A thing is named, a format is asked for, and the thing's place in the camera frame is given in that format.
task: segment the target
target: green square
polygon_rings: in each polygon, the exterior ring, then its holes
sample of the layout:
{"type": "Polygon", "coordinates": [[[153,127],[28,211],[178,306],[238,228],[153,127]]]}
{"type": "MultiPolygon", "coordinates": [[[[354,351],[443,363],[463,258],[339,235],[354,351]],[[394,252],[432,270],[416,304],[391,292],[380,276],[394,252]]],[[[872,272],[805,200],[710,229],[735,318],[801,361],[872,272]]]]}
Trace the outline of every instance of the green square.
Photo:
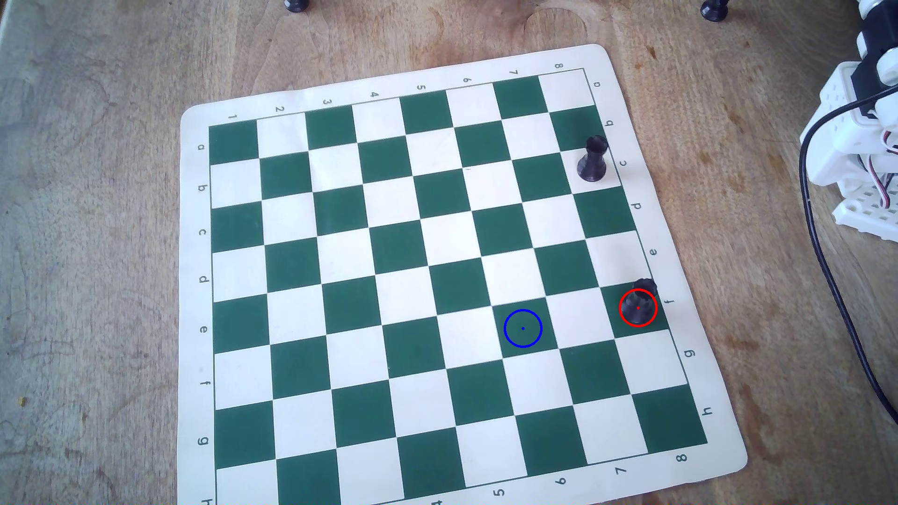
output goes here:
{"type": "Polygon", "coordinates": [[[546,295],[599,286],[585,241],[539,247],[536,249],[536,262],[540,266],[546,295]]]}
{"type": "Polygon", "coordinates": [[[558,347],[545,298],[494,306],[493,317],[496,319],[499,347],[502,348],[502,356],[505,358],[558,347]],[[542,336],[540,336],[540,327],[542,327],[542,336]],[[508,338],[506,338],[506,328],[508,329],[508,338]],[[528,345],[534,341],[536,343],[530,347],[516,347],[508,341],[509,338],[517,345],[528,345]]]}
{"type": "Polygon", "coordinates": [[[589,191],[574,195],[580,224],[586,238],[619,234],[636,229],[633,215],[629,212],[627,195],[623,188],[589,191]]]}
{"type": "Polygon", "coordinates": [[[370,228],[374,272],[387,273],[427,265],[420,221],[370,228]]]}
{"type": "Polygon", "coordinates": [[[212,351],[269,345],[269,299],[266,295],[212,304],[212,351]]]}
{"type": "Polygon", "coordinates": [[[547,199],[570,193],[568,177],[560,153],[514,160],[517,188],[521,199],[547,199]]]}
{"type": "Polygon", "coordinates": [[[419,175],[415,177],[415,192],[422,218],[471,210],[461,170],[419,175]]]}
{"type": "Polygon", "coordinates": [[[406,500],[464,489],[455,428],[399,437],[397,443],[406,500]]]}
{"type": "Polygon", "coordinates": [[[209,164],[239,162],[258,157],[256,120],[209,127],[209,164]]]}
{"type": "Polygon", "coordinates": [[[432,265],[430,283],[434,287],[437,314],[489,305],[487,278],[480,258],[432,265]]]}
{"type": "Polygon", "coordinates": [[[325,284],[322,291],[324,326],[328,333],[348,332],[381,323],[374,277],[325,284]]]}
{"type": "Polygon", "coordinates": [[[326,338],[272,345],[271,387],[275,398],[330,389],[326,338]]]}
{"type": "Polygon", "coordinates": [[[542,97],[540,78],[536,75],[493,83],[493,90],[503,120],[548,111],[546,100],[542,97]]]}
{"type": "Polygon", "coordinates": [[[513,415],[502,360],[446,370],[455,424],[513,415]]]}
{"type": "Polygon", "coordinates": [[[275,421],[271,402],[215,411],[216,469],[275,458],[275,421]]]}
{"type": "Polygon", "coordinates": [[[336,234],[368,226],[365,193],[361,186],[314,193],[318,235],[336,234]]]}
{"type": "Polygon", "coordinates": [[[409,145],[405,137],[386,138],[358,145],[362,181],[378,182],[411,175],[409,145]]]}
{"type": "Polygon", "coordinates": [[[318,239],[306,238],[265,246],[269,293],[321,284],[318,239]]]}
{"type": "Polygon", "coordinates": [[[337,451],[278,459],[277,500],[309,505],[339,503],[337,451]]]}
{"type": "Polygon", "coordinates": [[[574,407],[519,415],[516,420],[527,475],[586,466],[574,407]]]}
{"type": "Polygon", "coordinates": [[[352,106],[306,112],[305,130],[310,150],[355,143],[356,122],[353,120],[352,106]]]}
{"type": "Polygon", "coordinates": [[[211,233],[213,253],[264,244],[262,202],[213,208],[211,233]]]}
{"type": "Polygon", "coordinates": [[[618,284],[617,286],[608,286],[602,288],[602,299],[605,302],[605,310],[608,312],[608,319],[612,323],[612,333],[615,338],[629,337],[630,335],[639,335],[641,333],[658,332],[668,329],[667,317],[665,316],[665,307],[658,300],[658,314],[655,321],[647,326],[634,328],[627,324],[621,317],[621,300],[623,296],[633,289],[633,283],[618,284]]]}
{"type": "Polygon", "coordinates": [[[390,381],[333,389],[331,394],[337,447],[391,439],[396,436],[392,419],[390,381]]]}
{"type": "Polygon", "coordinates": [[[555,138],[561,151],[571,151],[586,147],[586,140],[593,135],[605,135],[599,111],[594,106],[568,109],[550,114],[555,138]]]}
{"type": "Polygon", "coordinates": [[[436,318],[418,319],[383,327],[390,377],[410,376],[445,367],[440,328],[436,318]]]}
{"type": "Polygon", "coordinates": [[[614,341],[601,341],[561,350],[570,396],[574,403],[629,394],[621,357],[614,341]]]}
{"type": "Polygon", "coordinates": [[[452,127],[445,91],[402,96],[399,103],[407,134],[452,127]]]}
{"type": "Polygon", "coordinates": [[[649,453],[707,444],[689,385],[633,395],[649,453]]]}
{"type": "Polygon", "coordinates": [[[502,121],[455,129],[462,166],[504,162],[511,159],[502,121]]]}
{"type": "Polygon", "coordinates": [[[533,247],[521,204],[475,210],[473,214],[481,255],[533,247]]]}
{"type": "Polygon", "coordinates": [[[259,160],[262,198],[273,199],[312,190],[309,153],[274,156],[259,160]]]}

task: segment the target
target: chess mat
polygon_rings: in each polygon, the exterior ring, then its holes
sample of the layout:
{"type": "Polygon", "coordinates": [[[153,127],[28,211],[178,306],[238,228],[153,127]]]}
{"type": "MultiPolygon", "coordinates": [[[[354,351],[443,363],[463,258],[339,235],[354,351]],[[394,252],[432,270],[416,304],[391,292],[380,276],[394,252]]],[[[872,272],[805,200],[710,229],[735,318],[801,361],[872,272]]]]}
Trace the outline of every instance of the chess mat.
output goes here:
{"type": "Polygon", "coordinates": [[[201,105],[181,133],[179,502],[586,504],[744,466],[598,46],[201,105]]]}

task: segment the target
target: blue circle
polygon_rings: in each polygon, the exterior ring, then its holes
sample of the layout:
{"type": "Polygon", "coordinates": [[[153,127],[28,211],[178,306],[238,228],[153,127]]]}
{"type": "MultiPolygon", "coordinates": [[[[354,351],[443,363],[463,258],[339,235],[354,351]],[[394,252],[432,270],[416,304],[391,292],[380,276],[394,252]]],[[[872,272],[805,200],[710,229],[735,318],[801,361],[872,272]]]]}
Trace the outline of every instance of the blue circle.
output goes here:
{"type": "Polygon", "coordinates": [[[506,317],[506,322],[505,322],[505,324],[502,325],[502,331],[506,335],[506,340],[508,340],[508,342],[511,343],[511,345],[513,345],[515,347],[520,347],[521,349],[528,348],[528,347],[534,345],[534,343],[540,341],[540,337],[542,337],[542,319],[540,319],[540,317],[538,315],[536,315],[536,313],[532,310],[527,310],[525,308],[519,308],[519,309],[515,310],[513,313],[509,314],[508,317],[506,317]],[[508,336],[508,320],[511,319],[512,315],[515,315],[519,312],[529,312],[530,314],[533,314],[533,317],[536,318],[536,321],[538,321],[540,323],[540,334],[536,336],[535,341],[532,341],[532,342],[528,343],[527,345],[516,344],[511,340],[511,337],[508,336]]]}

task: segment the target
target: black pawn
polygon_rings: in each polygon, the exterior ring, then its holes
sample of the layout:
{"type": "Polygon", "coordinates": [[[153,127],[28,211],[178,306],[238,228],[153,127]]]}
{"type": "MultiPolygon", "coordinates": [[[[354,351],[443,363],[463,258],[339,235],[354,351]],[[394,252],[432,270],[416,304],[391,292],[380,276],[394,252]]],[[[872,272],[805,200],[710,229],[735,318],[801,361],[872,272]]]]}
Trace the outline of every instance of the black pawn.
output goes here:
{"type": "Polygon", "coordinates": [[[729,12],[726,4],[729,4],[729,0],[705,0],[701,5],[701,17],[712,22],[722,22],[729,12]]]}
{"type": "MultiPolygon", "coordinates": [[[[652,294],[652,297],[658,298],[658,291],[655,282],[652,279],[640,279],[633,283],[634,289],[645,289],[652,294]]],[[[652,316],[655,315],[655,300],[642,291],[633,291],[621,304],[621,314],[623,318],[631,324],[648,323],[652,316]]]]}
{"type": "Polygon", "coordinates": [[[291,13],[301,13],[309,8],[309,0],[284,0],[284,7],[291,13]]]}
{"type": "Polygon", "coordinates": [[[586,141],[586,156],[577,163],[577,174],[584,181],[596,182],[605,176],[608,165],[605,164],[605,152],[608,151],[608,140],[601,135],[590,137],[586,141]]]}

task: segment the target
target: table surface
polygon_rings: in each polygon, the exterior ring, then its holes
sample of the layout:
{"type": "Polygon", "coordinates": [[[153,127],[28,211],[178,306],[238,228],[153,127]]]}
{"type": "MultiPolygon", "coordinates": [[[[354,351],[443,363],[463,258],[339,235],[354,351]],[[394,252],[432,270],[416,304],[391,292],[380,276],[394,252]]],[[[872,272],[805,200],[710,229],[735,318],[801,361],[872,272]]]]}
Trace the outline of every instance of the table surface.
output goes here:
{"type": "MultiPolygon", "coordinates": [[[[748,447],[621,503],[898,500],[898,428],[811,249],[797,137],[857,4],[737,0],[11,0],[0,32],[0,496],[174,502],[179,121],[191,105],[598,43],[621,80],[748,447]]],[[[824,250],[898,402],[898,245],[824,250]]]]}

